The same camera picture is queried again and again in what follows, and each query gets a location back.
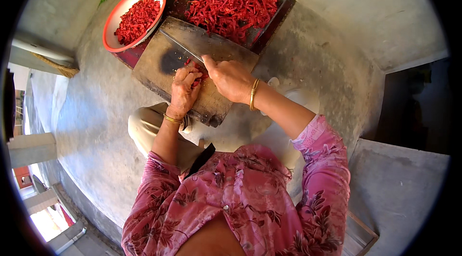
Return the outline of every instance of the woman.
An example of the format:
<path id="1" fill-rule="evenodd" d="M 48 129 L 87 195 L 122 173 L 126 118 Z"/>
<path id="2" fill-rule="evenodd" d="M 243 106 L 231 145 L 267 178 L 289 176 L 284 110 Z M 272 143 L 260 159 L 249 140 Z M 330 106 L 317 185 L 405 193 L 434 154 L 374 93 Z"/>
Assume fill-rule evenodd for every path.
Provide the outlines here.
<path id="1" fill-rule="evenodd" d="M 181 68 L 170 106 L 141 108 L 129 119 L 130 136 L 148 159 L 123 228 L 125 253 L 340 255 L 350 180 L 342 138 L 323 115 L 258 82 L 240 63 L 202 58 L 223 96 L 266 113 L 302 152 L 303 198 L 293 205 L 286 192 L 290 171 L 273 147 L 260 144 L 215 152 L 198 172 L 180 176 L 207 151 L 178 134 L 200 89 L 191 85 L 202 75 Z"/>

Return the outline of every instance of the wooden cutting board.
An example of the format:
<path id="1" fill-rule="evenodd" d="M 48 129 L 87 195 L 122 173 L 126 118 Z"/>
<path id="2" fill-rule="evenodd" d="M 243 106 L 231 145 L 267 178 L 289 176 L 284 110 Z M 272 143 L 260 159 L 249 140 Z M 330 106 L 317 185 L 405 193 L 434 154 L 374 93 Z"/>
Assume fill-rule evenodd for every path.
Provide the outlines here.
<path id="1" fill-rule="evenodd" d="M 217 61 L 240 61 L 249 72 L 257 65 L 259 57 L 255 53 L 220 35 L 212 33 L 209 36 L 204 29 L 190 23 L 169 16 L 160 28 L 196 54 L 210 54 Z M 133 69 L 132 76 L 170 102 L 175 70 L 184 67 L 187 59 L 182 51 L 173 47 L 164 35 L 156 31 Z M 217 127 L 225 119 L 232 104 L 217 91 L 211 79 L 206 79 L 188 114 L 207 126 Z"/>

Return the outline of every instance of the bracelet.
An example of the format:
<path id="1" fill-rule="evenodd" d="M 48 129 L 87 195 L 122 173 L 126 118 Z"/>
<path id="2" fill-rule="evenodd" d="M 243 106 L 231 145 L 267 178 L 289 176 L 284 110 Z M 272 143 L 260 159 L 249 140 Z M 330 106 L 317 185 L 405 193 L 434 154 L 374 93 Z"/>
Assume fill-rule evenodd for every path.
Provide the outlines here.
<path id="1" fill-rule="evenodd" d="M 257 86 L 259 82 L 260 82 L 259 79 L 256 79 L 254 81 L 254 85 L 252 86 L 252 90 L 250 92 L 250 110 L 257 110 L 256 108 L 254 108 L 254 98 L 255 98 L 255 93 L 257 92 Z"/>
<path id="2" fill-rule="evenodd" d="M 177 124 L 182 124 L 182 123 L 183 123 L 182 120 L 175 120 L 175 119 L 172 119 L 170 116 L 166 115 L 165 113 L 164 113 L 164 118 L 167 119 L 167 120 L 169 120 L 169 121 L 172 121 L 172 122 L 174 122 L 174 123 L 177 123 Z"/>

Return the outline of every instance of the knife blade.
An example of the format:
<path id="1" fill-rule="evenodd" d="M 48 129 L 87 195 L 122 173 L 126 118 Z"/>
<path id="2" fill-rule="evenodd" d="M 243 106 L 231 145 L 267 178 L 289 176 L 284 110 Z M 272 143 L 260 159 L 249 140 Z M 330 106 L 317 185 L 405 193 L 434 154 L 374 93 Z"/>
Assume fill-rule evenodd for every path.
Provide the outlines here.
<path id="1" fill-rule="evenodd" d="M 189 48 L 186 47 L 186 45 L 182 44 L 181 42 L 179 42 L 175 37 L 171 36 L 170 34 L 168 34 L 167 32 L 165 32 L 165 30 L 163 29 L 159 29 L 159 31 L 165 36 L 165 38 L 167 39 L 167 41 L 173 45 L 174 47 L 177 47 L 179 48 L 180 50 L 183 51 L 183 53 L 188 56 L 189 58 L 191 58 L 191 60 L 193 61 L 200 61 L 202 63 L 204 63 L 204 60 L 202 59 L 202 57 L 198 56 L 197 54 L 195 54 L 194 52 L 192 52 Z"/>

